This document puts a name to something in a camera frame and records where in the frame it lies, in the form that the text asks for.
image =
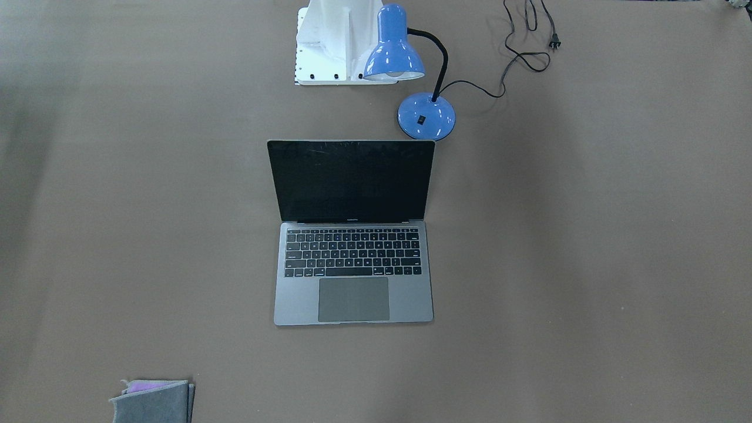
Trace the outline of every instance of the gray cloth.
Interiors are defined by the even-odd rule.
[[[155,388],[133,389],[153,385]],[[112,398],[113,423],[190,423],[195,386],[187,380],[132,381],[123,395]]]

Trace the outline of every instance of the laptop screen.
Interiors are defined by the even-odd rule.
[[[283,221],[423,219],[433,141],[269,141]]]

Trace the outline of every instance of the white plastic mount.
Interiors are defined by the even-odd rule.
[[[362,78],[378,43],[381,0],[311,0],[298,11],[295,82],[300,85],[384,85]]]

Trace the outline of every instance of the blue lamp shade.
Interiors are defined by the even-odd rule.
[[[424,76],[426,70],[408,43],[408,15],[391,4],[378,12],[378,45],[365,63],[363,77],[370,81],[403,81]]]

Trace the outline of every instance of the silver laptop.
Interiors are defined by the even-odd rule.
[[[267,143],[282,225],[274,323],[433,320],[434,141]]]

